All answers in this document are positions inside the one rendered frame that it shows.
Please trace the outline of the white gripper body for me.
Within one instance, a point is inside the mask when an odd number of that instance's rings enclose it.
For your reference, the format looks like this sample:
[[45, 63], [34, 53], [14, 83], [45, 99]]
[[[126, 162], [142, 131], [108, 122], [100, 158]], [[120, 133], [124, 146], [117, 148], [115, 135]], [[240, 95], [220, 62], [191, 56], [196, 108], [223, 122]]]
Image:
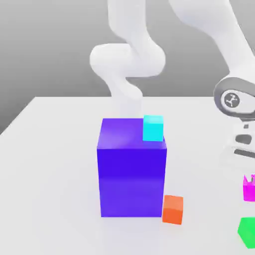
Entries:
[[232, 172], [255, 175], [255, 153], [227, 146], [220, 154], [220, 165]]

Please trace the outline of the small magenta cube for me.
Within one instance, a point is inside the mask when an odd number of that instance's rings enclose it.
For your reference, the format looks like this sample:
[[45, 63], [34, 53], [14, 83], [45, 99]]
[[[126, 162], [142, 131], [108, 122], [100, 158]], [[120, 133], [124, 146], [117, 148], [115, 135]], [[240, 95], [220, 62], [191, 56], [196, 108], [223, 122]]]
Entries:
[[255, 174], [251, 175], [251, 181], [248, 182], [246, 176], [243, 180], [244, 201], [255, 202]]

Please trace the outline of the small green cube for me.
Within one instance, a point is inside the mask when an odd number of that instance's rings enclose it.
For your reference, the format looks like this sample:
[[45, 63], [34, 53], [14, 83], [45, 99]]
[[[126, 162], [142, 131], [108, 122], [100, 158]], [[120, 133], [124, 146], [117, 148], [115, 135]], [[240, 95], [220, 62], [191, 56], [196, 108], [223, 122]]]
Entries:
[[255, 217], [241, 218], [238, 234], [248, 249], [255, 249]]

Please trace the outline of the small orange cube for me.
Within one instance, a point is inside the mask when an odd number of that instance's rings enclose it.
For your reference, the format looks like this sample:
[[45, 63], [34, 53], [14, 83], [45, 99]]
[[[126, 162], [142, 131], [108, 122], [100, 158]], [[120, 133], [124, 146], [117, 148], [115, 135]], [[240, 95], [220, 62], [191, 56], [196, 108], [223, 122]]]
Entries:
[[183, 197], [165, 195], [163, 202], [162, 221], [176, 225], [182, 224]]

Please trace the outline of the small cyan cube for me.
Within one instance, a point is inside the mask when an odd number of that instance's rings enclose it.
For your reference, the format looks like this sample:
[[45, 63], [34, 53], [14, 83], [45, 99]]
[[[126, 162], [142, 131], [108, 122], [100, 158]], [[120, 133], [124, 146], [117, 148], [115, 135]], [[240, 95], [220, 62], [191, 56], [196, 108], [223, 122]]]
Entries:
[[142, 131], [144, 141], [163, 141], [163, 116], [144, 115]]

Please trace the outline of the large blue box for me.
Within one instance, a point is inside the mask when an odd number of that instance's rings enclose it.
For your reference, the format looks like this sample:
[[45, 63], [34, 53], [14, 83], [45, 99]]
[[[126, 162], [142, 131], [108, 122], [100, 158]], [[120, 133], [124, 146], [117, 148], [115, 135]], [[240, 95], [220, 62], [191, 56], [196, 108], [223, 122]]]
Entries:
[[97, 162], [102, 217], [161, 217], [167, 146], [144, 141], [142, 119], [102, 120]]

